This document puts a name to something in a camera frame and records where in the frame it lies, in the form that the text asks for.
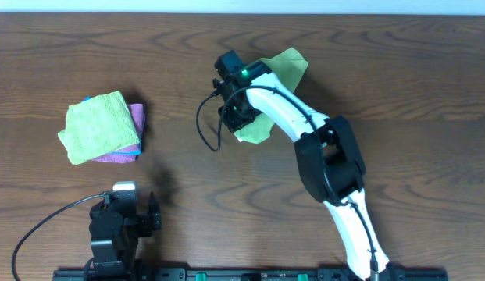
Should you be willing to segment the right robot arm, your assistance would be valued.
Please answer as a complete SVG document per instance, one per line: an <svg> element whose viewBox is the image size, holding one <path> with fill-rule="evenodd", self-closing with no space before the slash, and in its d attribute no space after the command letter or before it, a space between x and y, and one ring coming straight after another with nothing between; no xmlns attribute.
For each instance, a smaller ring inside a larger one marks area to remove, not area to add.
<svg viewBox="0 0 485 281"><path fill-rule="evenodd" d="M363 161L350 123L330 118L294 95L264 62L239 58L216 61L223 97L220 123L231 132L268 116L294 144L300 179L314 200L330 212L347 253L347 264L362 280L383 280L389 258L382 250L366 207Z"/></svg>

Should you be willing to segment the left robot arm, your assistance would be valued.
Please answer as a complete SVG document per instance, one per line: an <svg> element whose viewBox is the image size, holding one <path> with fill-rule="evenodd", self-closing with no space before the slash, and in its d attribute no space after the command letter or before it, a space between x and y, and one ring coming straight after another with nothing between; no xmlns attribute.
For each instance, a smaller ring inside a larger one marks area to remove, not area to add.
<svg viewBox="0 0 485 281"><path fill-rule="evenodd" d="M148 196L148 210L137 210L137 192L106 191L90 210L93 258L84 280L153 280L154 272L136 258L138 242L162 227L159 203Z"/></svg>

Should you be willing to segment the green microfiber cloth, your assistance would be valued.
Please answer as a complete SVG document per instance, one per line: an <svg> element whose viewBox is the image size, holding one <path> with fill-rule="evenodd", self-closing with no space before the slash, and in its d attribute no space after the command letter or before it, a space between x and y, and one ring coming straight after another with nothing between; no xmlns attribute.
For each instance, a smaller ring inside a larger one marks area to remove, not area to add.
<svg viewBox="0 0 485 281"><path fill-rule="evenodd" d="M280 82L294 92L304 76L309 62L295 48L288 48L272 58L260 58L278 77ZM234 132L240 142L260 144L270 137L274 121L266 114L259 114L254 121Z"/></svg>

